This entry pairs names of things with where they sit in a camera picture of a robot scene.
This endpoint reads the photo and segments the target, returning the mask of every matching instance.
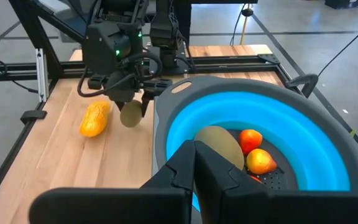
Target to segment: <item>wooden table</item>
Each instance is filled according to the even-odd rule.
[[[193,56],[271,54],[266,45],[190,47]],[[81,60],[77,50],[71,60]],[[282,85],[274,72],[214,74]],[[174,81],[183,76],[171,77]],[[105,96],[82,98],[78,80],[59,80],[0,186],[0,224],[28,223],[39,194],[57,187],[138,188],[152,173],[153,102],[135,128],[125,128],[114,103],[106,130],[84,138],[79,127],[87,106]],[[84,91],[89,91],[84,84]]]

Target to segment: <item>orange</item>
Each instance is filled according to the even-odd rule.
[[[258,148],[262,143],[262,140],[262,135],[253,129],[241,131],[239,143],[242,153],[247,155],[250,151]]]
[[[247,156],[247,168],[253,174],[265,174],[277,168],[272,156],[263,149],[254,149]]]

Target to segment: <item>floor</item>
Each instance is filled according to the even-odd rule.
[[[193,5],[191,45],[229,44],[240,8],[239,4]],[[267,44],[292,77],[318,73],[358,33],[358,8],[334,10],[323,0],[260,0],[252,8],[255,17],[247,23],[245,44]],[[62,43],[56,30],[42,23],[59,59],[68,60],[79,45]],[[0,0],[0,60],[35,62],[31,41],[6,0]],[[21,83],[36,88],[35,82]],[[310,99],[340,115],[358,133],[358,39],[325,70]],[[23,128],[20,116],[36,104],[35,94],[0,82],[0,165]]]

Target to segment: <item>wire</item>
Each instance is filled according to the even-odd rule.
[[[352,39],[352,41],[350,41],[337,55],[335,55],[335,57],[333,59],[331,59],[327,64],[326,66],[324,66],[324,68],[320,71],[320,73],[318,73],[318,76],[320,77],[320,75],[322,74],[322,72],[328,67],[328,65],[330,65],[334,60],[335,58],[337,58],[345,49],[347,49],[348,46],[350,46],[353,41],[355,41],[356,39],[358,38],[358,35]]]
[[[81,13],[79,12],[79,10],[78,10],[76,7],[74,7],[74,5],[73,5],[73,3],[71,2],[71,0],[67,0],[67,1],[68,1],[68,3],[72,6],[72,8],[74,9],[75,13],[77,13],[77,15],[82,19],[82,21],[84,21],[85,24],[87,24],[85,18],[81,15]]]
[[[123,66],[127,65],[128,63],[130,62],[134,62],[138,59],[143,59],[143,58],[149,58],[149,59],[152,59],[154,60],[156,63],[157,63],[157,70],[155,71],[155,73],[153,75],[151,75],[151,78],[155,77],[155,76],[159,76],[162,72],[162,61],[161,59],[150,53],[150,52],[142,52],[142,53],[139,53],[139,54],[134,54],[134,55],[131,55],[127,58],[124,58],[120,64],[122,64]],[[115,84],[109,86],[108,88],[106,89],[103,89],[103,90],[99,90],[99,91],[96,91],[96,92],[93,92],[93,93],[83,93],[81,91],[81,88],[82,88],[82,85],[84,83],[84,79],[85,79],[85,76],[88,74],[88,66],[85,67],[85,70],[84,70],[84,73],[82,74],[81,78],[80,78],[80,81],[78,82],[78,86],[77,86],[77,92],[80,96],[82,97],[94,97],[94,96],[99,96],[99,95],[102,95],[110,90],[112,90],[114,87],[122,84],[123,82],[129,80],[130,78],[135,78],[135,74],[130,74],[130,75],[126,75],[124,78],[120,79],[118,82],[116,82]]]
[[[155,63],[157,63],[157,69],[154,72],[153,76],[160,76],[160,74],[162,72],[162,67],[163,67],[162,61],[157,55],[155,55],[155,54],[153,54],[151,52],[142,52],[142,53],[131,55],[131,56],[127,57],[127,58],[124,58],[120,63],[123,66],[125,66],[129,62],[134,62],[136,60],[143,59],[143,58],[152,59]]]
[[[191,69],[193,71],[196,70],[196,64],[194,63],[194,60],[193,60],[193,57],[191,56],[191,53],[190,53],[190,48],[189,48],[189,41],[181,34],[181,32],[178,30],[178,36],[179,38],[181,38],[185,44],[186,44],[186,51],[187,51],[187,54],[189,55],[189,59],[190,59],[190,63],[191,63]]]
[[[80,81],[78,82],[78,86],[77,86],[77,93],[82,97],[94,97],[94,96],[102,95],[103,93],[106,93],[107,91],[112,90],[114,87],[122,84],[123,82],[127,81],[128,79],[135,77],[134,74],[130,74],[130,75],[127,75],[124,78],[120,79],[115,84],[109,86],[109,88],[107,88],[107,89],[99,90],[99,91],[96,91],[96,92],[93,92],[93,93],[83,93],[81,91],[81,88],[82,88],[82,84],[84,83],[85,75],[87,75],[87,74],[88,74],[88,66],[85,67],[84,73],[82,74],[82,76],[80,78]]]
[[[24,86],[24,85],[21,85],[20,83],[17,83],[17,82],[14,81],[14,80],[12,80],[12,82],[15,83],[16,85],[22,87],[23,89],[29,91],[30,93],[38,93],[38,90],[33,90],[33,89],[29,88],[29,87],[26,87],[26,86]]]
[[[93,13],[94,13],[94,9],[96,7],[96,4],[98,3],[99,0],[94,0],[92,2],[91,8],[89,9],[89,13],[88,13],[88,19],[86,20],[86,26],[88,27],[91,24],[92,21],[92,17],[93,17]]]
[[[239,13],[239,17],[237,18],[236,24],[234,25],[234,31],[233,31],[233,36],[231,37],[231,40],[230,40],[230,45],[234,45],[234,36],[236,34],[237,25],[238,25],[238,23],[240,21],[241,12],[242,12],[242,10],[244,10],[245,6],[246,6],[246,4],[242,5],[242,8],[241,8],[240,13]]]
[[[244,20],[244,25],[242,26],[240,45],[242,45],[242,41],[244,40],[244,34],[246,33],[247,20],[248,20],[248,16],[246,16],[246,19]]]
[[[7,66],[4,62],[0,61],[0,64],[4,67],[4,71],[1,72],[0,77],[5,77],[7,76]],[[21,85],[20,83],[17,83],[16,81],[12,80],[13,83],[15,83],[16,85],[18,85],[19,87],[29,91],[30,93],[38,93],[38,90],[35,89],[31,89],[29,87],[26,87],[24,85]]]

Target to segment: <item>yellow mango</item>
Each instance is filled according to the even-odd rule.
[[[107,125],[110,112],[110,102],[96,101],[86,109],[81,122],[80,133],[86,137],[95,137],[100,134]]]

